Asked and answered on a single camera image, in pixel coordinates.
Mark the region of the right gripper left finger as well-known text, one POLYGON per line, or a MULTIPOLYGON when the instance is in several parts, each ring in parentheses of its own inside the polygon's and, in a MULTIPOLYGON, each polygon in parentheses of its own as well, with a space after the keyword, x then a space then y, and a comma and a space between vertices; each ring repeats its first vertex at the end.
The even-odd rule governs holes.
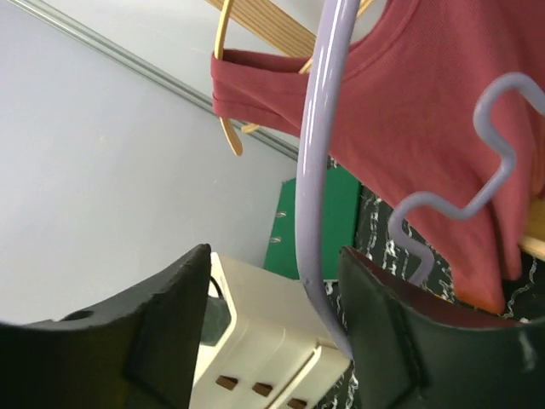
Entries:
POLYGON ((210 270, 198 245, 63 320, 2 324, 2 407, 188 407, 210 270))

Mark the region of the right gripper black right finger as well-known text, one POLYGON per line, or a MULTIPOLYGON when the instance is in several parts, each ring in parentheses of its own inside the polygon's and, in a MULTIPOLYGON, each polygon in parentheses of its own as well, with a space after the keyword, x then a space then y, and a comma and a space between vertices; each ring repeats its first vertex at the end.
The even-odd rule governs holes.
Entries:
POLYGON ((544 321, 447 302, 341 249, 339 289, 365 408, 542 408, 544 321))

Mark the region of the maroon tank top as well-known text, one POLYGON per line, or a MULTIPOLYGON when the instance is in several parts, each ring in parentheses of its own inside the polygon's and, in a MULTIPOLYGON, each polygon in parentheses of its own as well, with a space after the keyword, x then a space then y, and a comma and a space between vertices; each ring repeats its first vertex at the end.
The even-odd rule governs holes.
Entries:
MULTIPOLYGON (((473 110, 508 72, 543 83, 543 2, 390 1, 350 48, 330 155, 391 206, 418 191, 464 206, 500 164, 473 110)), ((544 118, 510 91, 491 119, 517 154, 493 200, 465 222, 426 207, 408 220, 450 264, 456 297, 499 314, 503 282, 521 275, 529 203, 544 192, 544 118)))

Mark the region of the lilac plastic hanger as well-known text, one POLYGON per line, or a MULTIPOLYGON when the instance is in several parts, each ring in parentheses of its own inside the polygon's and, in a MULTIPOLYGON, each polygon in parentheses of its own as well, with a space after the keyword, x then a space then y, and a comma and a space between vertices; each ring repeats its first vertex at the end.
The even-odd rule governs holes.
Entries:
MULTIPOLYGON (((324 292, 321 235, 324 162, 328 156, 348 46, 359 9, 358 1, 327 1, 324 4, 307 82, 295 189, 295 253, 300 279, 336 347, 348 359, 353 358, 353 350, 345 327, 324 292)), ((403 232, 402 222, 407 214, 427 206, 450 219, 467 220, 492 199, 513 173, 516 153, 491 122, 491 108, 503 93, 511 89, 518 90, 536 111, 544 112, 543 90, 523 73, 504 74, 485 89, 473 111, 473 127, 479 138, 500 156, 501 164, 472 200, 458 208, 437 194, 418 192, 407 196, 393 210, 388 221, 390 237, 421 260, 410 278, 412 284, 420 285, 428 277, 434 257, 429 248, 403 232)))

